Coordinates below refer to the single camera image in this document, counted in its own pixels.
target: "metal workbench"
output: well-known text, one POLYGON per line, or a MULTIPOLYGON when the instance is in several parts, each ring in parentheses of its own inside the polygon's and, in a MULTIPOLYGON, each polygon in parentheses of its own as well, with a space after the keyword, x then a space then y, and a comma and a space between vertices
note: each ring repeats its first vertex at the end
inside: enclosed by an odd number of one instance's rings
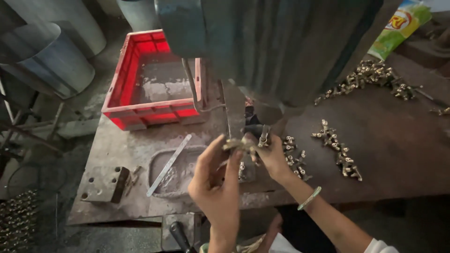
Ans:
MULTIPOLYGON (((401 56, 392 56, 388 63, 410 85, 423 84, 430 94, 444 100, 450 98, 448 80, 430 74, 429 70, 401 56)), ((211 97, 220 97, 217 89, 210 92, 216 95, 211 97)), ((167 124, 127 132, 102 115, 85 169, 141 165, 146 171, 131 193, 122 197, 120 204, 82 202, 79 190, 68 224, 200 211, 188 196, 177 200, 146 197, 149 160, 157 150, 177 147, 187 134, 193 136, 188 145, 208 145, 220 133, 237 133, 243 123, 243 98, 235 95, 236 90, 227 84, 224 84, 223 94, 228 113, 218 109, 203 124, 167 124)), ((222 102, 216 99, 211 104, 222 102)), ((430 107, 422 98, 402 101, 386 88, 368 86, 347 96, 326 100, 316 107, 311 103, 301 116, 289 120, 286 134, 296 138, 299 149, 306 150, 304 169, 313 176, 308 183, 312 187, 321 186, 321 196, 330 203, 448 194, 450 122, 446 117, 429 113, 430 107), (311 138, 311 133, 321 128, 322 119, 337 129, 339 141, 350 148, 349 156, 358 166, 362 182, 344 178, 335 164, 335 152, 311 138)), ((294 203, 264 169, 257 169, 256 176, 254 182, 241 184, 241 209, 294 203)))

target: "bracelet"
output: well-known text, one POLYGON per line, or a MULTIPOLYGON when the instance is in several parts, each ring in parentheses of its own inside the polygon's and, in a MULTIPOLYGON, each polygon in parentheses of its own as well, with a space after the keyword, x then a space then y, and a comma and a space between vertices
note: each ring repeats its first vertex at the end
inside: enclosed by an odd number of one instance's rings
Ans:
POLYGON ((317 187, 315 190, 314 190, 314 192, 311 194, 311 196, 305 201, 305 202, 303 202, 303 204, 301 204, 301 205, 299 205, 298 206, 298 208, 297 208, 297 210, 298 211, 300 211, 300 210, 302 210, 303 208, 305 208, 308 204, 309 204, 309 202, 311 202, 318 194, 319 194, 319 192, 322 190, 322 187, 317 187))

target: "plastic bag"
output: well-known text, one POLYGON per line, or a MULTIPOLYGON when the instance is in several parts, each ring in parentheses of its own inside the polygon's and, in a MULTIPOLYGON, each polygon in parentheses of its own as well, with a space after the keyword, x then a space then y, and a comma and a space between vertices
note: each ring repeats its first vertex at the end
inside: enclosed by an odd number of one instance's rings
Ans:
POLYGON ((385 60, 398 45, 430 19, 430 7, 426 6, 423 1, 404 0, 368 53, 385 60))

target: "red plastic crate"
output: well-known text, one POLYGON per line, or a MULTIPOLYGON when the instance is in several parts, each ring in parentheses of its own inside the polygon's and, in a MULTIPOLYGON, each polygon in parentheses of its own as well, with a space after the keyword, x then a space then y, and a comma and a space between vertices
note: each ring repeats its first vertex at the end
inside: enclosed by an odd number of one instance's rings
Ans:
MULTIPOLYGON (((181 59, 171 53, 162 30, 153 30, 145 32, 132 32, 126 36, 122 47, 119 62, 117 63, 114 78, 109 88, 105 102, 102 107, 102 113, 105 114, 114 124, 124 131, 145 129, 148 125, 162 124, 170 122, 194 123, 202 121, 198 112, 194 108, 193 98, 182 98, 174 100, 165 100, 151 103, 139 103, 144 88, 140 82, 145 81, 145 77, 140 75, 146 64, 143 59, 150 61, 149 65, 158 64, 178 64, 183 69, 181 59)), ((200 78, 200 59, 195 59, 195 86, 197 91, 198 104, 202 104, 202 85, 200 78)), ((167 83, 157 83, 167 88, 167 83)), ((170 82, 171 87, 177 87, 178 82, 170 82)))

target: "sleeve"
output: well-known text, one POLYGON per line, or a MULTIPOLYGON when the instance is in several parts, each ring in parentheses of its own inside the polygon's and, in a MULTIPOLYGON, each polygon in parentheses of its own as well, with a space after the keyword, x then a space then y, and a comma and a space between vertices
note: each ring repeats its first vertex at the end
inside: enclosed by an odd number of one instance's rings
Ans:
POLYGON ((383 241, 378 241, 373 238, 364 253, 398 253, 398 251, 396 248, 388 246, 383 241))

